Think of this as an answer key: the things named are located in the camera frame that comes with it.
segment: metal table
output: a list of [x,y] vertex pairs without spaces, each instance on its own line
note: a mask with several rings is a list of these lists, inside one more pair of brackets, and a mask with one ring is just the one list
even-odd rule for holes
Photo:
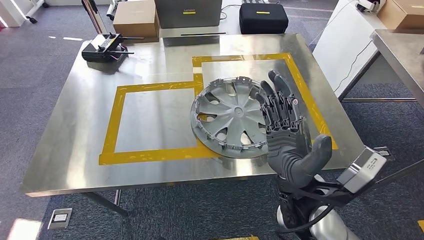
[[[342,102],[419,102],[424,107],[424,34],[422,30],[377,29],[371,35],[377,54],[340,94]],[[356,84],[404,83],[414,95],[404,98],[345,98]]]
[[161,38],[128,49],[135,54],[112,65],[78,54],[21,192],[84,193],[125,215],[119,198],[113,204],[94,192],[274,174],[265,156],[228,159],[208,150],[189,116],[203,85],[237,76],[261,81],[270,69],[302,97],[311,137],[332,135],[325,169],[345,168],[365,149],[299,34]]
[[424,106],[424,34],[379,29],[371,36],[381,55]]

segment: black cable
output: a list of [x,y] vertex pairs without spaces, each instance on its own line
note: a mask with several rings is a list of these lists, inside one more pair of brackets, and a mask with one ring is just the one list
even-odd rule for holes
[[224,10],[224,9],[226,9],[226,8],[228,8],[228,7],[230,7],[230,6],[238,6],[238,7],[241,7],[242,5],[238,5],[238,4],[230,4],[230,5],[226,5],[225,7],[221,8],[221,11],[222,11],[222,10]]
[[314,218],[312,221],[309,221],[308,223],[305,223],[301,226],[297,226],[294,228],[288,228],[288,229],[278,229],[275,231],[275,233],[281,237],[281,234],[289,234],[289,233],[294,233],[294,232],[299,232],[305,229],[310,228],[312,225],[318,223],[321,219],[323,219],[327,214],[329,214],[329,212],[331,210],[334,209],[334,206],[329,205],[324,211],[321,212],[320,215],[318,215],[316,218]]
[[361,194],[365,195],[365,194],[371,192],[374,189],[384,187],[388,184],[393,183],[396,180],[399,180],[403,177],[409,176],[410,174],[412,174],[415,171],[422,170],[423,168],[424,168],[424,159],[421,159],[421,160],[419,160],[419,161],[417,161],[417,162],[415,162],[415,163],[413,163],[413,164],[411,164],[411,165],[409,165],[409,166],[407,166],[407,167],[405,167],[405,168],[403,168],[403,169],[401,169],[401,170],[399,170],[399,171],[397,171],[397,172],[395,172],[395,173],[393,173],[389,176],[386,176],[383,179],[378,180],[373,186],[371,186],[370,188],[368,188],[367,190],[365,190]]
[[225,15],[225,17],[224,17],[224,18],[220,18],[219,20],[227,19],[227,17],[228,17],[228,16],[227,16],[227,14],[226,14],[225,12],[223,12],[223,11],[221,11],[221,13],[222,13],[222,14],[224,14],[224,15]]
[[362,49],[362,51],[360,51],[360,53],[358,53],[357,55],[356,55],[356,57],[355,57],[355,61],[353,61],[352,62],[352,65],[350,65],[350,70],[349,70],[349,72],[347,73],[347,76],[345,77],[345,78],[343,78],[341,81],[340,81],[340,84],[338,85],[338,87],[334,90],[334,92],[336,92],[339,88],[340,88],[340,86],[342,85],[342,83],[343,83],[343,81],[344,80],[346,80],[348,77],[349,77],[349,75],[351,74],[351,72],[352,72],[352,68],[354,67],[354,64],[355,64],[355,62],[358,60],[358,57],[359,57],[359,55],[361,55],[361,53],[363,53],[364,51],[365,51],[365,49],[367,49],[368,48],[368,46],[372,43],[373,41],[371,40],[371,41],[369,41],[368,42],[368,44]]
[[283,236],[281,236],[280,234],[277,234],[277,237],[279,240],[286,240]]

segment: yellow tape square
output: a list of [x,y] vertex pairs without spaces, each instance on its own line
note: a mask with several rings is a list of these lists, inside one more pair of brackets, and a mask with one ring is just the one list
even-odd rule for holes
[[203,75],[202,73],[197,73],[198,71],[195,70],[196,68],[201,68],[202,63],[244,60],[284,60],[288,66],[290,74],[293,76],[301,97],[303,98],[303,101],[305,102],[305,105],[319,133],[331,136],[331,139],[333,140],[333,149],[338,149],[336,142],[334,141],[330,130],[324,121],[318,106],[315,104],[314,98],[309,92],[308,87],[303,80],[301,73],[299,72],[290,53],[285,52],[254,55],[194,56],[192,57],[193,81],[125,85],[118,86],[116,88],[116,94],[113,101],[112,111],[110,113],[109,124],[107,126],[106,136],[104,139],[103,150],[98,157],[98,163],[100,165],[110,165],[219,157],[219,154],[207,148],[199,140],[196,141],[197,146],[194,147],[115,152],[125,96],[127,93],[136,92],[193,89],[194,97],[196,97],[204,88]]

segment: robot finger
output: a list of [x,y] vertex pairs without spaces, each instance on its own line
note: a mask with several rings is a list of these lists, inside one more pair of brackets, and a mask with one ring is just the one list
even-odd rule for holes
[[275,85],[275,90],[281,91],[284,97],[289,97],[292,94],[292,90],[287,84],[287,80],[284,79],[280,74],[277,74],[272,81]]
[[272,95],[274,94],[273,88],[268,84],[266,81],[262,81],[260,83],[260,86],[265,90],[266,95]]
[[274,71],[274,70],[270,70],[269,72],[268,72],[268,78],[269,78],[269,80],[271,80],[272,82],[274,82],[274,79],[276,78],[276,72]]
[[294,97],[287,98],[287,112],[290,121],[290,129],[292,132],[297,132],[299,130],[299,124],[301,121],[300,111],[299,111],[299,101]]
[[280,115],[281,115],[281,105],[279,103],[279,98],[276,94],[268,96],[269,100],[269,114],[271,117],[271,122],[273,123],[273,129],[280,129]]
[[263,96],[261,96],[258,92],[254,94],[254,99],[256,99],[261,105],[268,104],[265,101],[265,98]]
[[279,119],[280,119],[280,126],[283,129],[288,129],[290,127],[290,119],[289,119],[289,113],[288,113],[288,107],[287,107],[287,98],[283,96],[282,92],[278,92],[278,98],[279,98]]

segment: laptop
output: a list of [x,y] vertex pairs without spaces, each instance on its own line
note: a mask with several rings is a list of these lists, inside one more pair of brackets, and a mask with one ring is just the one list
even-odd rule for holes
[[162,29],[214,27],[223,0],[154,0]]

